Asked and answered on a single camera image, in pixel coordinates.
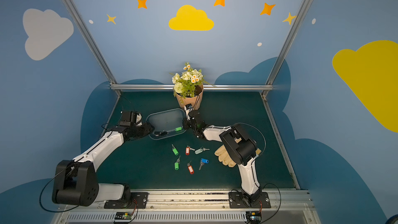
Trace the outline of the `red tag key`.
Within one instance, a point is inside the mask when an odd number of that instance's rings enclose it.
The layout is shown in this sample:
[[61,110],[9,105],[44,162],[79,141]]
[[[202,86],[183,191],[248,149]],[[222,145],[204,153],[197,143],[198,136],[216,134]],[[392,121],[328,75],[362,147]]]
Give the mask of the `red tag key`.
[[194,169],[193,169],[193,167],[191,165],[191,161],[187,163],[187,168],[188,168],[189,173],[191,175],[193,175],[194,174]]
[[190,155],[190,153],[191,153],[192,151],[195,151],[195,149],[192,148],[192,147],[190,147],[190,146],[187,146],[187,147],[186,147],[185,154],[188,156],[188,155]]

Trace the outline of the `light blue tag key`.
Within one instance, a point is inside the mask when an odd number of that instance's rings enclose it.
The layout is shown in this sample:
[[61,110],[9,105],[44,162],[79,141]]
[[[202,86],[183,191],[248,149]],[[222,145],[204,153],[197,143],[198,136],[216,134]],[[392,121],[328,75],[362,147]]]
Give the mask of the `light blue tag key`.
[[207,150],[209,150],[209,148],[201,147],[201,148],[195,150],[194,153],[195,153],[196,155],[198,155],[198,154],[202,153],[203,151],[207,151]]

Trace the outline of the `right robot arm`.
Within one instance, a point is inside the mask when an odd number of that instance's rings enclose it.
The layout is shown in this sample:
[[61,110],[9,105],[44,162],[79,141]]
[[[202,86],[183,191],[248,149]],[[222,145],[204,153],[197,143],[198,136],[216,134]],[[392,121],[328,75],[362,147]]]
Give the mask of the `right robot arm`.
[[241,189],[243,200],[248,206],[253,205],[261,196],[261,187],[257,179],[255,161],[258,146],[256,141],[250,138],[245,129],[238,123],[218,127],[204,122],[198,110],[194,110],[190,104],[184,107],[186,112],[186,124],[193,129],[199,139],[221,142],[233,162],[238,165],[241,176]]

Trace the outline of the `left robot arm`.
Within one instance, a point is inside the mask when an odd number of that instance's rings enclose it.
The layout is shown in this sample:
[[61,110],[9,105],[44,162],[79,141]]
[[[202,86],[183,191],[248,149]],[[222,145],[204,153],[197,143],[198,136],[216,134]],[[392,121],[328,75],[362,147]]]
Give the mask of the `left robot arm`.
[[133,202],[129,185],[99,183],[97,170],[125,142],[143,138],[153,131],[154,126],[144,122],[139,112],[122,112],[119,123],[95,144],[74,159],[57,165],[53,203],[87,207],[96,202],[110,202],[111,206],[128,208]]

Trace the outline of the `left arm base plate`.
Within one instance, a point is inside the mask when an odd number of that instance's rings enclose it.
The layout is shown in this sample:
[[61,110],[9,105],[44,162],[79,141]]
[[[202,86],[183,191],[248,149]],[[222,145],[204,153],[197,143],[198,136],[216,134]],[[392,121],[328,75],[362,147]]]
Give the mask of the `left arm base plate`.
[[109,200],[104,204],[105,209],[144,209],[147,205],[148,192],[132,192],[129,197],[120,200]]

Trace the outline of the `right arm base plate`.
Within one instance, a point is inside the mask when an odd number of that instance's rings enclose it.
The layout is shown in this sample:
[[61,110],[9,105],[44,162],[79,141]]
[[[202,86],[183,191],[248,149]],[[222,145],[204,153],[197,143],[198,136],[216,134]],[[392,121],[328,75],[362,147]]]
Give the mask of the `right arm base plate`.
[[262,192],[254,201],[250,196],[247,196],[239,191],[230,191],[228,193],[230,208],[271,208],[271,201],[267,192]]

